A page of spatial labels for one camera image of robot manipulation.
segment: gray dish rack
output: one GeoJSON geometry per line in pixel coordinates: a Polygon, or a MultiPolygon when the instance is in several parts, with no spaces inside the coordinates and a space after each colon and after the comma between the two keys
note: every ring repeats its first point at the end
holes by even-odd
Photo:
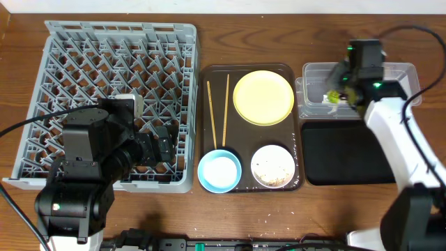
{"type": "MultiPolygon", "coordinates": [[[[46,21],[43,51],[27,118],[83,105],[120,93],[144,98],[140,132],[176,125],[176,157],[157,167],[135,167],[114,184],[129,192],[187,192],[192,187],[199,40],[191,24],[46,21]]],[[[64,154],[66,116],[28,124],[11,178],[27,190],[45,186],[49,167],[64,154]]]]}

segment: cable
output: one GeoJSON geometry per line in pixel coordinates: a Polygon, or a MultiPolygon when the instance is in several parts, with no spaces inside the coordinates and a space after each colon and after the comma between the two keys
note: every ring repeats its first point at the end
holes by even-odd
{"type": "Polygon", "coordinates": [[[308,233],[308,234],[305,234],[305,235],[300,239],[299,243],[303,243],[304,240],[307,238],[307,236],[315,236],[315,237],[319,237],[318,234],[315,234],[315,233],[308,233]]]}
{"type": "Polygon", "coordinates": [[[279,248],[276,251],[289,251],[303,248],[327,248],[331,250],[345,250],[345,251],[372,251],[365,248],[357,248],[349,245],[334,244],[334,243],[300,243],[300,244],[287,245],[285,247],[279,248]]]}
{"type": "MultiPolygon", "coordinates": [[[[5,130],[2,130],[0,132],[0,137],[3,137],[6,133],[8,133],[14,129],[17,129],[21,126],[24,126],[28,123],[33,123],[33,122],[40,121],[43,119],[52,118],[54,116],[60,116],[60,115],[68,114],[71,112],[76,112],[81,109],[96,108],[96,107],[98,107],[98,106],[97,105],[86,105],[83,107],[67,109],[62,112],[55,112],[55,113],[51,113],[51,114],[46,114],[44,116],[37,116],[32,119],[27,119],[20,123],[16,123],[15,125],[12,125],[12,126],[6,128],[5,130]]],[[[0,193],[5,198],[6,202],[8,202],[8,204],[14,209],[14,211],[21,217],[21,219],[23,221],[25,221],[26,225],[31,229],[33,234],[36,235],[37,239],[40,241],[40,244],[42,244],[43,249],[45,249],[45,251],[51,251],[51,249],[48,247],[47,242],[43,238],[42,234],[37,230],[36,226],[32,223],[32,221],[30,221],[30,219],[26,216],[26,214],[22,211],[22,209],[20,209],[20,207],[14,202],[13,198],[11,198],[11,196],[8,194],[8,192],[6,192],[6,189],[3,187],[3,185],[1,183],[0,183],[0,193]]]]}
{"type": "Polygon", "coordinates": [[[430,29],[428,29],[426,27],[418,26],[418,25],[401,25],[401,26],[396,26],[394,28],[391,28],[391,29],[388,29],[387,31],[382,32],[381,34],[378,35],[377,38],[378,39],[382,39],[382,38],[388,36],[389,34],[394,33],[395,31],[400,31],[400,30],[405,30],[405,29],[415,29],[415,30],[418,30],[418,31],[423,31],[423,32],[431,34],[440,43],[441,48],[443,49],[443,69],[441,70],[440,75],[437,77],[437,79],[435,79],[435,81],[432,82],[432,84],[428,85],[428,87],[426,87],[425,89],[423,89],[421,91],[418,91],[417,93],[412,95],[412,97],[407,99],[407,101],[403,105],[403,109],[401,111],[401,114],[402,114],[402,121],[404,123],[404,126],[406,127],[406,130],[407,130],[407,133],[409,134],[410,139],[412,140],[413,144],[415,145],[415,147],[417,148],[418,152],[420,153],[420,155],[422,156],[423,160],[425,161],[427,169],[432,172],[432,174],[435,176],[435,178],[440,183],[440,187],[444,190],[444,189],[446,189],[445,182],[437,174],[437,172],[435,171],[435,167],[432,166],[432,164],[429,162],[429,160],[427,159],[427,157],[424,154],[423,150],[421,149],[420,145],[418,144],[417,140],[415,139],[415,136],[413,136],[413,133],[412,133],[412,131],[409,128],[409,125],[408,125],[409,119],[407,118],[406,110],[407,110],[409,104],[414,99],[416,99],[418,96],[422,95],[424,92],[432,89],[432,87],[437,85],[441,81],[441,79],[445,76],[445,74],[446,74],[446,44],[443,41],[443,39],[437,33],[433,32],[432,30],[430,30],[430,29]]]}

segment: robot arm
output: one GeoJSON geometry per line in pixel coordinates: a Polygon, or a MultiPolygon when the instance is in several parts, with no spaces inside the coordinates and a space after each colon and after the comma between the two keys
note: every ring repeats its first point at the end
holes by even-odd
{"type": "Polygon", "coordinates": [[[348,244],[372,250],[445,250],[446,170],[418,128],[407,95],[395,81],[384,81],[385,53],[379,40],[352,40],[346,60],[337,64],[328,86],[347,99],[378,139],[392,168],[399,196],[380,229],[354,231],[348,244]],[[417,149],[408,128],[428,163],[417,149]],[[431,209],[439,212],[432,215],[431,209]]]}
{"type": "Polygon", "coordinates": [[[141,96],[125,94],[67,116],[65,156],[54,161],[35,202],[38,230],[51,249],[99,250],[113,184],[136,165],[154,167],[173,159],[172,128],[157,127],[157,139],[135,131],[134,117],[141,116],[142,105],[141,96]]]}
{"type": "MultiPolygon", "coordinates": [[[[375,134],[385,157],[392,168],[398,190],[423,183],[428,188],[438,188],[440,184],[416,149],[406,128],[401,122],[401,110],[404,104],[401,98],[383,98],[378,102],[370,102],[364,121],[375,134]]],[[[446,170],[427,143],[418,128],[410,107],[407,109],[408,125],[413,132],[424,154],[435,167],[435,171],[446,181],[446,170]]]]}

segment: chopsticks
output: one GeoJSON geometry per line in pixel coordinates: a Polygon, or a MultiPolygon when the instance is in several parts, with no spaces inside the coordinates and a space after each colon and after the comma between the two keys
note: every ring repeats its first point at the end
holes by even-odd
{"type": "MultiPolygon", "coordinates": [[[[217,138],[215,136],[215,122],[214,122],[214,111],[212,106],[212,95],[210,94],[210,83],[207,81],[208,84],[208,97],[209,97],[209,110],[210,110],[210,122],[212,123],[212,135],[214,139],[214,149],[217,149],[217,138]]],[[[229,74],[226,80],[226,99],[224,102],[224,121],[223,121],[223,142],[222,146],[226,146],[226,125],[228,120],[228,99],[229,99],[229,74]]]]}
{"type": "Polygon", "coordinates": [[[214,111],[212,109],[212,96],[210,94],[209,81],[208,81],[208,97],[209,97],[210,120],[212,121],[212,135],[214,137],[214,149],[217,150],[217,140],[215,138],[214,111]]]}
{"type": "Polygon", "coordinates": [[[228,119],[228,95],[229,95],[229,74],[226,81],[226,101],[224,103],[224,122],[223,122],[223,143],[222,146],[226,145],[226,121],[228,119]]]}

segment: black mat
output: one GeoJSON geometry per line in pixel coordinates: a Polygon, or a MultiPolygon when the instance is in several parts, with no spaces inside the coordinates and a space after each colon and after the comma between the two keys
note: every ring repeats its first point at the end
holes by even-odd
{"type": "Polygon", "coordinates": [[[313,185],[395,182],[378,140],[362,121],[306,122],[302,146],[313,185]]]}

